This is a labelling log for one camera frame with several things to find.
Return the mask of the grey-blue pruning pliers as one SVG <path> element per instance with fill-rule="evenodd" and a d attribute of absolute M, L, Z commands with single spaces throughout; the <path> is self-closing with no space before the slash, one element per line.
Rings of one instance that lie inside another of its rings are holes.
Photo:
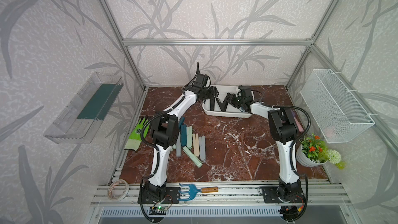
<path fill-rule="evenodd" d="M 200 160 L 206 160 L 206 148 L 205 148 L 205 136 L 199 137 L 199 145 L 200 145 Z"/>

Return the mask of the mint pruning pliers diagonal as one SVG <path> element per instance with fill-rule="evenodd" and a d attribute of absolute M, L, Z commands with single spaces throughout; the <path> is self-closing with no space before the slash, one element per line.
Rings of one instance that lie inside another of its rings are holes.
<path fill-rule="evenodd" d="M 184 146 L 183 151 L 198 168 L 203 165 L 202 161 L 188 147 Z"/>

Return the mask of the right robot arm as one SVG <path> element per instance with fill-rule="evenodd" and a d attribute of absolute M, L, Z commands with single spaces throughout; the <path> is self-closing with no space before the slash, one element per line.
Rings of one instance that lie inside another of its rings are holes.
<path fill-rule="evenodd" d="M 297 106 L 268 105 L 256 101 L 252 96 L 252 89 L 247 86 L 239 86 L 238 93 L 227 93 L 224 101 L 220 103 L 222 110 L 230 104 L 242 112 L 251 113 L 268 119 L 269 130 L 276 141 L 279 161 L 279 187 L 277 195 L 282 202 L 290 202 L 296 196 L 300 196 L 301 175 L 296 170 L 295 145 L 311 127 L 311 118 L 307 111 Z M 299 127 L 293 116 L 293 109 L 301 111 L 307 117 L 307 127 L 299 131 Z"/>

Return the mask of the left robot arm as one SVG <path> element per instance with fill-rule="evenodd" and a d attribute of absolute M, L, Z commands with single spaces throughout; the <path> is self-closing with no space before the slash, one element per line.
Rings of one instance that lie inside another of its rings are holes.
<path fill-rule="evenodd" d="M 151 173 L 141 181 L 142 203 L 145 203 L 146 198 L 158 202 L 166 197 L 167 165 L 171 149 L 179 137 L 180 118 L 196 102 L 214 99 L 218 95 L 217 88 L 211 85 L 209 76 L 197 72 L 183 87 L 181 96 L 144 125 L 144 129 L 150 126 L 149 135 L 152 142 L 148 143 L 141 135 L 142 142 L 152 147 L 154 154 Z"/>

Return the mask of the white rectangular storage box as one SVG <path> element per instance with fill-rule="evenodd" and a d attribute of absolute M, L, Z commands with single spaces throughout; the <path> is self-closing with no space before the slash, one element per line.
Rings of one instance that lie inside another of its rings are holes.
<path fill-rule="evenodd" d="M 223 101 L 227 93 L 237 94 L 239 89 L 238 86 L 225 86 L 225 85 L 216 85 L 217 90 L 219 92 L 218 99 Z M 217 101 L 215 101 L 214 111 L 210 110 L 210 100 L 206 100 L 202 104 L 202 108 L 204 113 L 209 116 L 218 116 L 218 117 L 233 117 L 233 118 L 250 118 L 252 116 L 251 113 L 242 112 L 238 108 L 233 107 L 232 105 L 228 104 L 227 109 L 225 112 L 222 112 Z"/>

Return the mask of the open teal pruning pliers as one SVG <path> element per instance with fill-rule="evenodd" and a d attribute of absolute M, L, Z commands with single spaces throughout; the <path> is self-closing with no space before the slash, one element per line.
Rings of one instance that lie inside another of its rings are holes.
<path fill-rule="evenodd" d="M 185 120 L 185 117 L 181 117 L 181 118 L 180 118 L 179 123 L 178 123 L 178 127 L 179 127 L 179 128 L 181 128 L 181 126 L 183 125 L 184 120 Z"/>

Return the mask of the mint pruning pliers upright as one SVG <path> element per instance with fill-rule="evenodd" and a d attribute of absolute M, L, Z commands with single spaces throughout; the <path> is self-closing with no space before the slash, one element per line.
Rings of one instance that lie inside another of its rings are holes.
<path fill-rule="evenodd" d="M 192 137 L 193 128 L 192 128 L 192 126 L 187 126 L 186 131 L 187 131 L 187 144 L 186 144 L 186 147 L 188 149 L 191 149 L 192 146 L 193 146 L 193 141 L 192 141 L 192 139 L 193 139 L 193 137 Z"/>

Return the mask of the grey pruning pliers left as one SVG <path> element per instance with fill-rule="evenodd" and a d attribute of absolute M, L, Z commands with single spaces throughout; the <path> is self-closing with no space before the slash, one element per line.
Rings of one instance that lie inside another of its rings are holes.
<path fill-rule="evenodd" d="M 177 141 L 176 141 L 176 156 L 177 157 L 181 157 L 182 153 L 181 153 L 181 138 L 180 138 L 180 134 L 178 135 Z"/>

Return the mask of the purple pink silicone spatula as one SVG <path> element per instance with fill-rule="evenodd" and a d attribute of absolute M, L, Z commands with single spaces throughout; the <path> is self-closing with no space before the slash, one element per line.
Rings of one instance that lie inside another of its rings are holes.
<path fill-rule="evenodd" d="M 299 117 L 298 117 L 296 112 L 293 112 L 293 117 L 294 117 L 295 123 L 296 123 L 296 125 L 298 127 L 298 131 L 300 133 L 303 133 L 304 132 L 304 128 L 303 128 L 303 126 L 302 126 L 302 124 L 300 122 L 300 119 L 299 119 Z"/>

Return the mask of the green gardening glove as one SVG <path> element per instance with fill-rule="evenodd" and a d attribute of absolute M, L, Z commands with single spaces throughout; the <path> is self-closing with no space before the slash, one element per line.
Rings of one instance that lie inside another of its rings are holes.
<path fill-rule="evenodd" d="M 148 122 L 148 119 L 149 119 L 148 116 L 139 119 L 137 125 L 135 126 L 134 130 L 130 134 L 129 139 L 125 144 L 124 150 L 137 151 L 139 149 L 140 144 L 142 142 L 141 131 L 144 125 Z"/>

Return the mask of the potted artificial flower plant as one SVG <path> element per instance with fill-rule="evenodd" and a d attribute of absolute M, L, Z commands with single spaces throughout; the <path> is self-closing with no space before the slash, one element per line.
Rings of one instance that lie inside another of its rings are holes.
<path fill-rule="evenodd" d="M 304 167 L 317 167 L 326 163 L 335 165 L 343 170 L 346 163 L 342 160 L 341 154 L 334 149 L 329 149 L 326 142 L 319 136 L 312 134 L 301 140 L 296 151 L 296 160 Z"/>

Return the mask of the blue garden hand fork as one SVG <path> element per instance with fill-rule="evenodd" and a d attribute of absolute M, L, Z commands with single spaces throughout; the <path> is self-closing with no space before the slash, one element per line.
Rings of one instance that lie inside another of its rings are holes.
<path fill-rule="evenodd" d="M 178 201 L 191 201 L 193 200 L 198 193 L 209 194 L 215 193 L 219 191 L 218 187 L 205 187 L 205 188 L 197 188 L 195 184 L 181 184 L 179 183 L 180 190 Z M 182 198 L 182 195 L 188 195 L 187 198 Z"/>

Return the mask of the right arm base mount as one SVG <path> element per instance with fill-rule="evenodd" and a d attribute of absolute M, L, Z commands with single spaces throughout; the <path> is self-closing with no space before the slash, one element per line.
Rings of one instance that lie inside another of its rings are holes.
<path fill-rule="evenodd" d="M 301 186 L 264 186 L 259 188 L 259 192 L 265 203 L 305 203 L 306 196 Z"/>

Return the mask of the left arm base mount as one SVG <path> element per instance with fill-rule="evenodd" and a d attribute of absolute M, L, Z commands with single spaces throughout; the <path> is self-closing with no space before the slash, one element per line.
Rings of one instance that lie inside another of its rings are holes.
<path fill-rule="evenodd" d="M 143 187 L 138 197 L 138 204 L 155 204 L 156 202 L 178 204 L 179 190 L 180 187 L 155 187 L 154 189 Z"/>

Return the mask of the clear plastic wall shelf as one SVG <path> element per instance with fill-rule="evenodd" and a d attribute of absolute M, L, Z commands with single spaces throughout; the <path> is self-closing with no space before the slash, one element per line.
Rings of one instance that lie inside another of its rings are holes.
<path fill-rule="evenodd" d="M 44 137 L 56 144 L 90 144 L 123 86 L 119 75 L 94 72 Z"/>

